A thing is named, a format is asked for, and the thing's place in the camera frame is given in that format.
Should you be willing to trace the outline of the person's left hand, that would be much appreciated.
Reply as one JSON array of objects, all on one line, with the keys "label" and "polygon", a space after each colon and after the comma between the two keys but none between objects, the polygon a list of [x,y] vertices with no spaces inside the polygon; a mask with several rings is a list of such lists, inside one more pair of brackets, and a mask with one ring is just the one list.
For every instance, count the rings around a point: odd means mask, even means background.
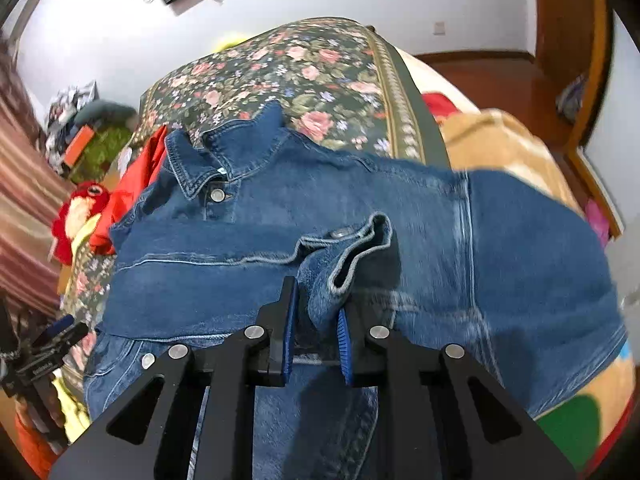
[{"label": "person's left hand", "polygon": [[55,454],[68,447],[65,417],[50,377],[38,379],[16,397],[17,414],[28,428],[37,430]]}]

